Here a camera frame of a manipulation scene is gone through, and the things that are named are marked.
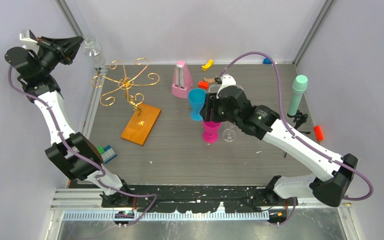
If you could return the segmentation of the clear wine glass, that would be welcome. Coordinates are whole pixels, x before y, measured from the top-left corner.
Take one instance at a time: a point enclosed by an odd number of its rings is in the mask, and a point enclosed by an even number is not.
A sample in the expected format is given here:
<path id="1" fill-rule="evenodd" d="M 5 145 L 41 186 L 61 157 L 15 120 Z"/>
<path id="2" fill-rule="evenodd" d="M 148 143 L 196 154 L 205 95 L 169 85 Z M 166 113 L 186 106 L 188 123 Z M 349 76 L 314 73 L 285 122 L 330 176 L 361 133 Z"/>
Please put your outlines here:
<path id="1" fill-rule="evenodd" d="M 220 88 L 221 88 L 220 84 L 213 84 L 208 88 L 208 93 L 217 94 Z"/>
<path id="2" fill-rule="evenodd" d="M 222 132 L 222 139 L 228 143 L 233 142 L 236 139 L 236 136 L 237 134 L 234 126 L 229 126 Z"/>
<path id="3" fill-rule="evenodd" d="M 242 86 L 240 86 L 240 85 L 238 85 L 238 84 L 236 84 L 235 86 L 236 86 L 236 88 L 238 88 L 238 89 L 240 89 L 240 90 L 244 91 L 244 89 L 243 89 L 243 87 L 242 87 Z"/>
<path id="4" fill-rule="evenodd" d="M 94 68 L 102 68 L 106 65 L 106 58 L 102 46 L 93 35 L 85 35 L 81 43 L 82 52 L 91 61 Z"/>

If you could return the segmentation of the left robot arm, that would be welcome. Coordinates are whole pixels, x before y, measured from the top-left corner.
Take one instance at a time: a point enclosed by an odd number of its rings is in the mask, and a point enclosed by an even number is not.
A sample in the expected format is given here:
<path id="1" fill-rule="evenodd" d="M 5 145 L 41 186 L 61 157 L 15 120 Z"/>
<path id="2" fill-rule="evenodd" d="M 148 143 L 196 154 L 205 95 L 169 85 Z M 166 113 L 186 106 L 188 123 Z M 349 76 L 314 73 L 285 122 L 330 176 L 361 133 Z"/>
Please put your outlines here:
<path id="1" fill-rule="evenodd" d="M 83 37 L 36 37 L 30 30 L 19 34 L 23 46 L 10 48 L 4 59 L 9 63 L 8 83 L 27 97 L 41 112 L 50 135 L 47 158 L 70 180 L 86 180 L 102 190 L 110 204 L 128 207 L 133 193 L 127 183 L 104 167 L 98 149 L 69 123 L 61 88 L 51 72 L 58 64 L 73 63 Z"/>

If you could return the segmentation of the blue plastic wine glass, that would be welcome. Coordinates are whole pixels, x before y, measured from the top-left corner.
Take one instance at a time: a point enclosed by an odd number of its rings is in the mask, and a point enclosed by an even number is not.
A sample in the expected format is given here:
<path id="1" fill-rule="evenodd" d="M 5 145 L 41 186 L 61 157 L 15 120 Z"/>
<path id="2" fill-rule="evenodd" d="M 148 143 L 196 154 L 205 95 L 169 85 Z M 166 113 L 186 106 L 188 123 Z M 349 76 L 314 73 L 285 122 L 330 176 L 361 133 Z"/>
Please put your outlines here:
<path id="1" fill-rule="evenodd" d="M 190 117 L 194 121 L 202 121 L 200 111 L 204 106 L 206 92 L 201 88 L 194 88 L 188 93 L 188 101 L 191 107 Z"/>

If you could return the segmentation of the pink plastic wine glass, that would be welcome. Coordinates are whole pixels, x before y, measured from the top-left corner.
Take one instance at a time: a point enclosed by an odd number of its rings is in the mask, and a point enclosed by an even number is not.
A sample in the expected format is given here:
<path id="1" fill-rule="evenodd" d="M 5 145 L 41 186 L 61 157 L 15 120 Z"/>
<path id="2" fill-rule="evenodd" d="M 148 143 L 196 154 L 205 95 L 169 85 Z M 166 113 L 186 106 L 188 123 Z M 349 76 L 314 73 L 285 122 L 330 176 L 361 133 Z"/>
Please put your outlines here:
<path id="1" fill-rule="evenodd" d="M 203 121 L 203 134 L 202 139 L 208 144 L 214 144 L 219 139 L 219 130 L 221 128 L 220 122 Z"/>

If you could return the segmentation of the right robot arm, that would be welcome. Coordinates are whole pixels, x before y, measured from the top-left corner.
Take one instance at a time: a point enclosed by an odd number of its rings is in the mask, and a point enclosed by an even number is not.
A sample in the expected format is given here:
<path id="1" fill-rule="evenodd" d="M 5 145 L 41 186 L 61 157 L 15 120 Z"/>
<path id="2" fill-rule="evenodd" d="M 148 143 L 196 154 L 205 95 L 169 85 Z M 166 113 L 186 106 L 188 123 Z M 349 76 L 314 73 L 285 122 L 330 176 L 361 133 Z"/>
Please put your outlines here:
<path id="1" fill-rule="evenodd" d="M 280 115 L 265 105 L 253 105 L 244 91 L 228 86 L 218 93 L 207 93 L 200 115 L 205 121 L 230 122 L 243 133 L 272 144 L 292 156 L 309 170 L 311 175 L 276 177 L 273 187 L 265 192 L 271 205 L 284 199 L 313 195 L 321 203 L 338 207 L 344 199 L 358 159 L 351 153 L 340 155 L 309 139 Z"/>

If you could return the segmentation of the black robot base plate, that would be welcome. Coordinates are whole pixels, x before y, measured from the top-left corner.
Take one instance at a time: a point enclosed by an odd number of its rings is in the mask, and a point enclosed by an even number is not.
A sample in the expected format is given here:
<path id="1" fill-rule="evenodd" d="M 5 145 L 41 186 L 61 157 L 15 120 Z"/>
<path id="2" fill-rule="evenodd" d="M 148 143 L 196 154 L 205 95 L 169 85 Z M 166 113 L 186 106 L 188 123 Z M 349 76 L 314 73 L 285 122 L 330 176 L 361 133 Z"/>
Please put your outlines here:
<path id="1" fill-rule="evenodd" d="M 205 214 L 224 209 L 228 214 L 259 213 L 298 205 L 292 197 L 281 199 L 264 186 L 240 185 L 131 185 L 132 196 L 121 200 L 102 200 L 103 208 L 128 208 L 151 213 Z"/>

